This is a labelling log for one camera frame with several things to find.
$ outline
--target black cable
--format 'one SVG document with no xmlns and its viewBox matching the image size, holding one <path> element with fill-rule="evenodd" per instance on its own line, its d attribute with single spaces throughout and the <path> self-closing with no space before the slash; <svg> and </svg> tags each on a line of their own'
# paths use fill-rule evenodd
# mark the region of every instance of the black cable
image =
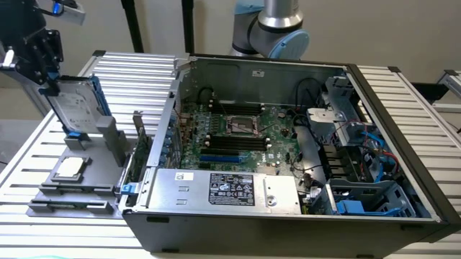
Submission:
<svg viewBox="0 0 461 259">
<path fill-rule="evenodd" d="M 315 165 L 315 166 L 311 166 L 311 167 L 308 167 L 307 169 L 304 169 L 303 171 L 312 170 L 313 168 L 320 167 L 320 166 L 323 166 L 323 165 Z"/>
<path fill-rule="evenodd" d="M 304 81 L 307 81 L 307 80 L 315 81 L 315 82 L 317 83 L 319 88 L 321 87 L 321 82 L 320 82 L 319 80 L 316 80 L 313 77 L 305 77 L 304 79 L 300 79 L 300 80 L 299 80 L 299 82 L 297 82 L 297 84 L 296 84 L 296 91 L 295 91 L 295 93 L 293 93 L 293 107 L 295 107 L 295 108 L 297 108 L 297 92 L 299 92 L 299 86 L 300 86 L 300 84 L 301 84 Z M 315 100 L 313 100 L 313 98 L 312 98 L 312 96 L 311 96 L 309 91 L 308 91 L 308 95 L 309 95 L 309 97 L 311 97 L 311 101 L 312 101 L 312 105 L 313 105 L 313 104 L 315 104 Z"/>
<path fill-rule="evenodd" d="M 454 126 L 450 122 L 446 122 L 446 123 L 451 125 L 451 127 L 455 129 L 455 133 L 459 134 L 461 133 L 461 128 Z"/>
<path fill-rule="evenodd" d="M 311 95 L 309 90 L 307 88 L 305 88 L 305 91 L 307 91 L 307 94 L 309 97 L 311 105 L 312 105 L 312 107 L 315 107 L 316 101 L 313 99 L 313 96 Z"/>
<path fill-rule="evenodd" d="M 300 169 L 300 168 L 296 168 L 295 166 L 293 166 L 293 160 L 295 160 L 295 158 L 291 160 L 291 167 L 292 167 L 292 169 L 293 170 L 297 170 L 297 171 L 303 171 L 303 169 Z"/>
<path fill-rule="evenodd" d="M 371 151 L 372 154 L 375 154 L 375 156 L 379 156 L 378 152 L 376 152 L 372 148 L 370 148 L 370 147 L 367 147 L 367 146 L 363 146 L 363 145 L 356 145 L 355 147 L 360 147 L 360 148 L 363 148 L 363 149 Z"/>
<path fill-rule="evenodd" d="M 259 132 L 263 132 L 265 129 L 268 129 L 271 126 L 273 126 L 276 124 L 276 122 L 273 122 L 271 125 L 268 125 L 267 127 L 264 127 L 261 130 L 259 130 Z"/>
<path fill-rule="evenodd" d="M 300 125 L 293 125 L 293 122 L 296 121 L 296 117 L 300 117 L 300 118 L 305 119 L 305 122 L 301 122 L 301 120 L 300 120 Z M 309 123 L 308 123 L 308 118 L 307 118 L 305 115 L 303 115 L 303 114 L 296 114 L 296 115 L 292 116 L 291 127 L 293 127 L 293 126 L 303 126 L 303 127 L 307 128 L 308 133 L 309 133 L 311 137 L 313 138 L 315 143 L 317 144 L 320 150 L 323 150 L 323 144 L 321 144 L 321 142 L 317 140 L 317 138 L 316 138 L 316 136 L 315 136 L 315 134 L 313 134 L 313 132 L 312 132 L 312 130 L 311 130 Z"/>
<path fill-rule="evenodd" d="M 372 153 L 371 152 L 363 152 L 362 157 L 360 157 L 362 169 L 363 169 L 363 171 L 366 173 L 366 176 L 371 176 L 370 169 L 368 169 L 368 167 L 366 165 L 366 161 L 364 161 L 364 156 L 368 155 L 368 154 L 372 154 Z"/>
<path fill-rule="evenodd" d="M 204 87 L 201 87 L 200 90 L 199 90 L 199 92 L 197 92 L 197 94 L 196 94 L 196 104 L 200 104 L 200 95 L 201 95 L 203 90 L 209 90 L 211 93 L 215 92 L 215 90 L 212 89 L 211 86 L 204 86 Z"/>
</svg>

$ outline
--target capacitor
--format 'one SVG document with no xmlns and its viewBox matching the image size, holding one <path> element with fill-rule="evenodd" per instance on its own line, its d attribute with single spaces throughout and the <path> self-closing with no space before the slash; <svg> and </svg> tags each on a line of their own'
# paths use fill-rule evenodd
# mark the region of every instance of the capacitor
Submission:
<svg viewBox="0 0 461 259">
<path fill-rule="evenodd" d="M 280 129 L 280 134 L 283 137 L 287 137 L 289 134 L 289 130 L 287 128 Z"/>
<path fill-rule="evenodd" d="M 169 144 L 171 144 L 171 139 L 164 139 L 164 141 L 162 141 L 162 145 L 164 145 L 165 147 L 168 147 L 168 146 L 169 146 Z"/>
<path fill-rule="evenodd" d="M 168 153 L 168 148 L 161 147 L 160 155 L 165 155 Z"/>
<path fill-rule="evenodd" d="M 166 130 L 166 132 L 164 133 L 164 136 L 165 136 L 166 138 L 169 138 L 169 137 L 172 136 L 171 130 Z"/>
<path fill-rule="evenodd" d="M 287 114 L 285 114 L 284 112 L 280 111 L 280 112 L 277 113 L 277 118 L 279 118 L 279 119 L 284 119 L 285 116 L 287 116 Z"/>
<path fill-rule="evenodd" d="M 158 165 L 164 165 L 165 161 L 166 161 L 165 157 L 160 156 L 158 157 Z"/>
</svg>

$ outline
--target power supply label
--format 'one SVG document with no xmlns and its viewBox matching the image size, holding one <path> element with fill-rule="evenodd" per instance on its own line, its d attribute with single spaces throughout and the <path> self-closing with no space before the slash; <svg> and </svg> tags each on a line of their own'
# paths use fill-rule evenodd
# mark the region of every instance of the power supply label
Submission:
<svg viewBox="0 0 461 259">
<path fill-rule="evenodd" d="M 212 205 L 253 206 L 252 175 L 211 174 L 208 202 Z"/>
</svg>

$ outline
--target blue drive bracket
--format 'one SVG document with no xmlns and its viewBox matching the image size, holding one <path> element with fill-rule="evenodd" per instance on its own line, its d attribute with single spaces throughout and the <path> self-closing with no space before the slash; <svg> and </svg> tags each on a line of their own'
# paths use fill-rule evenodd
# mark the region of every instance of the blue drive bracket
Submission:
<svg viewBox="0 0 461 259">
<path fill-rule="evenodd" d="M 360 201 L 343 200 L 336 202 L 336 208 L 340 215 L 355 215 L 355 216 L 380 216 L 394 217 L 399 214 L 400 209 L 392 208 L 386 212 L 366 212 Z"/>
<path fill-rule="evenodd" d="M 94 95 L 96 95 L 98 105 L 102 108 L 102 112 L 104 112 L 102 115 L 112 116 L 112 113 L 109 112 L 109 109 L 108 109 L 108 104 L 106 104 L 106 100 L 105 100 L 105 96 L 102 93 L 102 88 L 100 86 L 97 76 L 90 75 L 89 80 L 93 82 Z"/>
</svg>

